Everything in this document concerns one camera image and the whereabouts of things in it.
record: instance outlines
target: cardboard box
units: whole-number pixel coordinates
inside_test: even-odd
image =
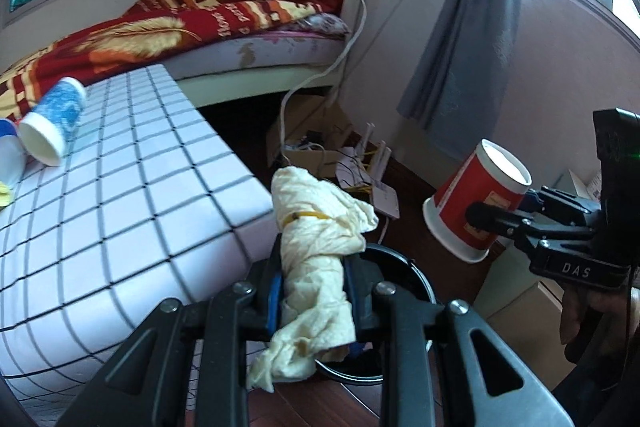
[[[338,150],[353,130],[337,103],[326,105],[324,96],[295,94],[285,108],[286,144],[296,146],[309,131],[322,136],[321,150],[287,150],[287,158],[318,178],[335,178],[335,166],[344,157]],[[267,132],[267,165],[280,157],[280,117]]]

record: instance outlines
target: triangular cutout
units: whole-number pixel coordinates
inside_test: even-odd
[[[516,373],[516,370],[511,367],[482,331],[472,331],[471,341],[478,356],[484,386],[489,396],[500,396],[522,388],[524,385],[522,377]]]
[[[105,379],[105,385],[132,396],[139,395],[157,338],[156,330],[144,331],[138,341],[120,357],[116,367]]]

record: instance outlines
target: checkered tablecloth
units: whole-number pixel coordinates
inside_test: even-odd
[[[28,164],[0,211],[0,371],[21,404],[54,421],[162,299],[240,279],[271,210],[162,66],[89,87],[62,166]]]

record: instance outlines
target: metal screw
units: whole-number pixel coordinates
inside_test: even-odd
[[[469,311],[469,305],[461,299],[456,299],[449,303],[449,309],[456,315],[464,315]]]
[[[173,313],[175,311],[178,310],[178,308],[180,307],[180,301],[178,301],[178,299],[165,299],[164,301],[162,301],[160,303],[160,309],[164,312],[164,313]]]
[[[254,287],[247,281],[239,281],[234,284],[234,293],[238,295],[249,295],[252,291],[254,291]]]
[[[376,284],[376,293],[378,295],[393,295],[396,293],[396,285],[387,281],[381,281]]]

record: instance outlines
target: mattress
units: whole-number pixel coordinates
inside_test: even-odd
[[[175,80],[268,66],[332,64],[344,40],[306,32],[272,31],[214,42],[161,62]]]

